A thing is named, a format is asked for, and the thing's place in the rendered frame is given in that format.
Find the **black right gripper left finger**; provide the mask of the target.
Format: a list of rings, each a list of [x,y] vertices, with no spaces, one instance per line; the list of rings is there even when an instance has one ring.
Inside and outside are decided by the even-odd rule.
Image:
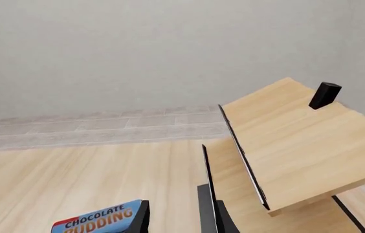
[[[141,205],[126,233],[149,233],[150,207],[148,200],[142,200]]]

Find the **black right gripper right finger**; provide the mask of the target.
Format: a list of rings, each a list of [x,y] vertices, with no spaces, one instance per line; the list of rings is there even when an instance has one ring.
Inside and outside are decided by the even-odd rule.
[[[214,219],[214,210],[212,208],[212,198],[210,189],[207,184],[197,187],[199,214],[201,223],[201,233],[217,233],[216,221]],[[234,224],[224,201],[217,200],[219,214],[222,217],[225,233],[240,233]]]

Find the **wooden cabinet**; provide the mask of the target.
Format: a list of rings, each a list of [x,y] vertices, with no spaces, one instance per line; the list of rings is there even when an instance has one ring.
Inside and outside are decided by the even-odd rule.
[[[227,137],[205,142],[218,199],[240,233],[365,233],[354,215],[329,197],[271,217],[261,204],[235,142]]]

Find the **chocolate pudding box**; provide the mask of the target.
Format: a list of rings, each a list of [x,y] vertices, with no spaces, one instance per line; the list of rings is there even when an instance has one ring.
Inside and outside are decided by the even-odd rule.
[[[50,233],[122,233],[134,220],[142,204],[136,199],[53,224]]]

